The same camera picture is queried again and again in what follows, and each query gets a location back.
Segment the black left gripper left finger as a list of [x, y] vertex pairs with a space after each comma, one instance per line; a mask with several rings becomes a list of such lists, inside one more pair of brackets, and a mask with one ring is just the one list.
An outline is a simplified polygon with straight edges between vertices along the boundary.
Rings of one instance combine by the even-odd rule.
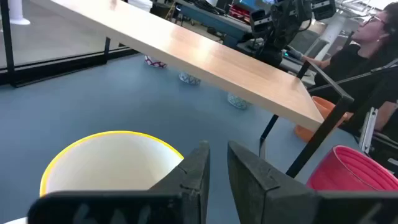
[[63, 191], [38, 199], [27, 223], [205, 223], [210, 145], [201, 141], [148, 190]]

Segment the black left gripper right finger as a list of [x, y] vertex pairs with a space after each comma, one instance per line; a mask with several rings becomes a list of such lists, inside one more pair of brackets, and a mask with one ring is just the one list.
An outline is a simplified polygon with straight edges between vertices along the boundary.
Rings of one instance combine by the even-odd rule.
[[397, 223], [397, 192], [312, 190], [234, 141], [228, 172], [241, 223]]

